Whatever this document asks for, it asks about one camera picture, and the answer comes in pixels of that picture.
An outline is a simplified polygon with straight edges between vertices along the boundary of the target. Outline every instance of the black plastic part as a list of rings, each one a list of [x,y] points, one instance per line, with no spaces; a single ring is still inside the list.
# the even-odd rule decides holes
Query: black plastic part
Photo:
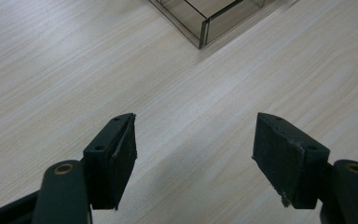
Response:
[[[50,166],[34,209],[34,224],[91,223],[86,182],[80,161]]]
[[[358,161],[336,161],[333,189],[347,223],[358,224]]]
[[[134,114],[110,120],[83,151],[93,209],[118,208],[137,158],[134,123]]]
[[[330,150],[285,119],[258,113],[253,159],[285,206],[313,209]]]
[[[27,224],[31,223],[36,205],[37,192],[29,194],[13,203],[0,208],[0,223]]]

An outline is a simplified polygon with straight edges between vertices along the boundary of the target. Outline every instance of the light wood surface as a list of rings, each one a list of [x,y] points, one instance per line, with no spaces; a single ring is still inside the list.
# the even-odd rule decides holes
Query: light wood surface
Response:
[[[258,111],[358,161],[358,0],[302,0],[203,50],[146,0],[0,1],[0,206],[133,112],[134,172],[94,223],[320,223],[252,161]]]

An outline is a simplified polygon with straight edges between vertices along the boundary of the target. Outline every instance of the table surface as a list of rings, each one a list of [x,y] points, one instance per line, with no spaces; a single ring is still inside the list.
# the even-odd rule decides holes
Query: table surface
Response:
[[[320,223],[251,159],[256,114],[358,161],[358,0],[244,24],[199,50],[146,0],[0,1],[0,206],[133,112],[138,160],[94,223]]]

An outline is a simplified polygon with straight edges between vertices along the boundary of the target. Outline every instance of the glass tray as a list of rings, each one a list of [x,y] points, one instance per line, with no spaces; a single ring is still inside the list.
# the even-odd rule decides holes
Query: glass tray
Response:
[[[198,48],[276,0],[149,0]]]

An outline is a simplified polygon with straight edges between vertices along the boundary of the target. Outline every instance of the tabletop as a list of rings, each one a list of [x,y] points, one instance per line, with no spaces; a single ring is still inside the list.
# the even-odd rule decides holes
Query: tabletop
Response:
[[[197,49],[147,0],[0,1],[0,207],[113,117],[138,159],[94,223],[320,223],[252,160],[257,112],[358,161],[358,0],[301,0]]]

